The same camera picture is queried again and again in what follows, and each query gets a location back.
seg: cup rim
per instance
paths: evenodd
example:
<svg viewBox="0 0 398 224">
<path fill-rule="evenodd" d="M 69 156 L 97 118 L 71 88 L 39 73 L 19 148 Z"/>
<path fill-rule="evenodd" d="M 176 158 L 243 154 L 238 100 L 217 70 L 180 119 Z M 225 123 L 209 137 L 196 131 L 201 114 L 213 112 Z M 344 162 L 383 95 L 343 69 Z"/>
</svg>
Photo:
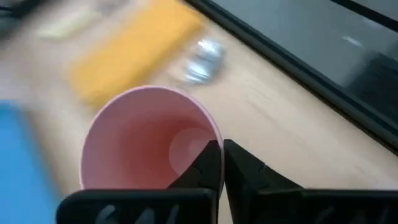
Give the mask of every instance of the cup rim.
<svg viewBox="0 0 398 224">
<path fill-rule="evenodd" d="M 82 190 L 85 189 L 84 183 L 83 183 L 83 177 L 82 177 L 82 169 L 81 169 L 81 165 L 83 163 L 83 153 L 85 150 L 85 146 L 87 144 L 87 137 L 88 134 L 90 133 L 91 129 L 93 128 L 94 122 L 99 118 L 99 116 L 102 114 L 102 112 L 104 110 L 106 110 L 110 105 L 112 105 L 115 101 L 119 100 L 120 98 L 124 97 L 125 95 L 128 95 L 130 93 L 136 92 L 136 91 L 142 91 L 142 90 L 167 90 L 167 91 L 171 91 L 173 93 L 176 93 L 180 96 L 183 96 L 185 98 L 187 98 L 188 100 L 190 100 L 192 103 L 195 104 L 195 106 L 197 106 L 202 113 L 206 116 L 207 120 L 210 122 L 211 128 L 214 130 L 215 134 L 216 134 L 216 138 L 217 138 L 217 142 L 218 145 L 221 149 L 221 174 L 220 174 L 220 187 L 219 187 L 219 198 L 221 197 L 221 193 L 223 191 L 223 187 L 224 187 L 224 143 L 223 143 L 223 138 L 221 137 L 221 133 L 213 119 L 213 117 L 211 116 L 211 114 L 208 112 L 208 110 L 194 97 L 181 92 L 180 90 L 176 90 L 174 88 L 170 88 L 167 86 L 158 86 L 158 85 L 143 85 L 143 86 L 139 86 L 139 87 L 134 87 L 131 88 L 129 90 L 126 90 L 118 95 L 116 95 L 114 98 L 112 98 L 111 100 L 109 100 L 94 116 L 94 118 L 91 120 L 90 123 L 90 127 L 88 129 L 88 132 L 86 134 L 84 143 L 83 143 L 83 148 L 81 149 L 81 157 L 80 157 L 80 163 L 79 163 L 79 184 L 80 184 L 80 188 Z"/>
</svg>

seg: wooden table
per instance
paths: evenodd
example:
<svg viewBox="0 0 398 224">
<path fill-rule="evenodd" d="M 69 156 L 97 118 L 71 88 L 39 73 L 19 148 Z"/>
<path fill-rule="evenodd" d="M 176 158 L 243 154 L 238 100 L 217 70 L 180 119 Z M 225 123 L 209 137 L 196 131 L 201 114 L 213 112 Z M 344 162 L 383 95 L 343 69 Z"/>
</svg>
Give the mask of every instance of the wooden table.
<svg viewBox="0 0 398 224">
<path fill-rule="evenodd" d="M 94 115 L 69 89 L 68 69 L 148 2 L 131 1 L 70 40 L 37 36 L 39 27 L 81 4 L 88 1 L 60 1 L 41 9 L 0 51 L 1 98 L 17 99 L 30 111 L 63 194 L 79 189 L 82 144 Z M 210 111 L 224 138 L 304 187 L 398 189 L 398 157 L 220 27 L 209 22 L 205 35 L 226 46 L 224 68 L 211 85 L 184 91 Z M 185 55 L 176 55 L 150 82 L 176 86 L 172 77 L 183 75 Z M 225 191 L 220 223 L 231 223 Z"/>
</svg>

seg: yellow sponge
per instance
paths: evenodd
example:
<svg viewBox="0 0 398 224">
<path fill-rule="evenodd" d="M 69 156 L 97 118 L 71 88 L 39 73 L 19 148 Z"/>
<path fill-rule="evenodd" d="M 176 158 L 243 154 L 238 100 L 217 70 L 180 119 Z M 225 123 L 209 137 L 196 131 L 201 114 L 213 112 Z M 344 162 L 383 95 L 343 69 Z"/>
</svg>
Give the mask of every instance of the yellow sponge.
<svg viewBox="0 0 398 224">
<path fill-rule="evenodd" d="M 156 1 L 72 68 L 72 88 L 99 108 L 115 95 L 140 85 L 202 27 L 202 16 L 177 0 Z"/>
</svg>

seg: pink cup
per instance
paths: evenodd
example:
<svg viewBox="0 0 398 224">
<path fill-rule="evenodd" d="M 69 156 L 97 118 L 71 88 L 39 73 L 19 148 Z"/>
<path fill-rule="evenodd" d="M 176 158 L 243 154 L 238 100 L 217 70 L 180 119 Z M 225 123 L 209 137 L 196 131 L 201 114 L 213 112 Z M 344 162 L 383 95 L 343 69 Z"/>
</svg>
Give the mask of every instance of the pink cup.
<svg viewBox="0 0 398 224">
<path fill-rule="evenodd" d="M 192 97 L 141 86 L 108 102 L 96 115 L 81 159 L 83 189 L 166 189 L 208 141 L 223 142 L 213 118 Z"/>
</svg>

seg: black monitor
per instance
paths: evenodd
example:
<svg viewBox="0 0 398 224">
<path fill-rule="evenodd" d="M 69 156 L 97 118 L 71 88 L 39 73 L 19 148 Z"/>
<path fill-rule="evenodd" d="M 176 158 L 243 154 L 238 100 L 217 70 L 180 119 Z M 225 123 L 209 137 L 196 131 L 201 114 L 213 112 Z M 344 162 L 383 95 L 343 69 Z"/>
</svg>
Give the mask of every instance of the black monitor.
<svg viewBox="0 0 398 224">
<path fill-rule="evenodd" d="M 398 152 L 398 1 L 186 1 Z"/>
</svg>

